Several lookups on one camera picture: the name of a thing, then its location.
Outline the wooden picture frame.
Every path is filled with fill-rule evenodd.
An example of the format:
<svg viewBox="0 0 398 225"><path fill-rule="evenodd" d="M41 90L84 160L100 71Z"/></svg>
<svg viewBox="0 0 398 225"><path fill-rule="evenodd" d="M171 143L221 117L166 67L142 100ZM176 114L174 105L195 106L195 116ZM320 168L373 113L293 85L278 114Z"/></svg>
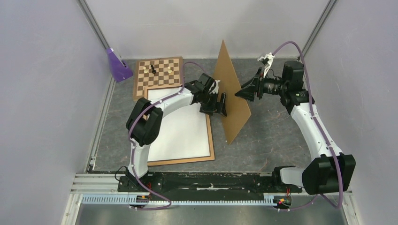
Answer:
<svg viewBox="0 0 398 225"><path fill-rule="evenodd" d="M210 116L200 104L184 106L162 119L160 132L151 144L148 165L172 165L215 159Z"/></svg>

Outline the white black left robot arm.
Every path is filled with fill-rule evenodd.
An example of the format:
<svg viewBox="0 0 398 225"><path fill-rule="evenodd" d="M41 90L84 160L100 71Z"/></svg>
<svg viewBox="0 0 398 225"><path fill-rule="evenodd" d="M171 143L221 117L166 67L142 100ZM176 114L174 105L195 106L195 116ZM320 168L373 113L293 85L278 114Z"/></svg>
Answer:
<svg viewBox="0 0 398 225"><path fill-rule="evenodd" d="M203 73L197 80L167 88L162 96L137 100L126 122L131 145L126 178L134 190L147 186L152 153L213 152L209 117L227 115L226 93L219 91L219 83Z"/></svg>

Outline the red sunset photo print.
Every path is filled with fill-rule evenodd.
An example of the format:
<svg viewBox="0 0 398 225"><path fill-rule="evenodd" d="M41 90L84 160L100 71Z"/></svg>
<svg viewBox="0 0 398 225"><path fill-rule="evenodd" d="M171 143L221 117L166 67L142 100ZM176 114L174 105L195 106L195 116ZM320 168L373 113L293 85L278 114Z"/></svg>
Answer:
<svg viewBox="0 0 398 225"><path fill-rule="evenodd" d="M148 165L170 165L214 160L210 117L191 102L190 91L147 88L145 98L159 101L164 112L158 137L150 145Z"/></svg>

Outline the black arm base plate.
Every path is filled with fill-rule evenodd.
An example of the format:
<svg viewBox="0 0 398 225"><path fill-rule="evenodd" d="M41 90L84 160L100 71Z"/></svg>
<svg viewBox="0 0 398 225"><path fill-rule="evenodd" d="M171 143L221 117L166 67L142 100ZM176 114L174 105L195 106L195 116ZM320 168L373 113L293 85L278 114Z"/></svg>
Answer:
<svg viewBox="0 0 398 225"><path fill-rule="evenodd" d="M255 193L302 193L270 173L251 172L148 172L139 179L147 188L166 194L174 190L249 190Z"/></svg>

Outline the brown cardboard backing board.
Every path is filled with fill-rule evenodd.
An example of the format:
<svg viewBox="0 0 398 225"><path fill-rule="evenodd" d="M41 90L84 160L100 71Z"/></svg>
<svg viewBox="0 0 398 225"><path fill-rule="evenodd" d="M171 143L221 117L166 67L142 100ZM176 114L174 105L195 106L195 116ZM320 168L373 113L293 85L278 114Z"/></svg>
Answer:
<svg viewBox="0 0 398 225"><path fill-rule="evenodd" d="M230 145L249 120L251 111L245 99L235 96L241 90L241 85L224 41L221 43L213 78L220 81L219 91L226 93L227 116L222 117L222 126L226 142Z"/></svg>

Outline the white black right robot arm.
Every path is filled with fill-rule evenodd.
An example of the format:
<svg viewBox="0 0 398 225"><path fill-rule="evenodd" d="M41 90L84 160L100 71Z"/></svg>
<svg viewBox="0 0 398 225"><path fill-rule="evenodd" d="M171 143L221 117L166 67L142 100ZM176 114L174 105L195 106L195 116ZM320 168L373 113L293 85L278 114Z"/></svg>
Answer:
<svg viewBox="0 0 398 225"><path fill-rule="evenodd" d="M259 68L235 95L251 102L264 94L279 95L308 145L311 163L305 169L276 167L271 178L274 190L284 191L295 185L310 195L347 191L356 161L353 155L344 154L328 134L314 99L303 87L304 73L304 65L293 60L284 63L282 76L276 78L268 77L266 70Z"/></svg>

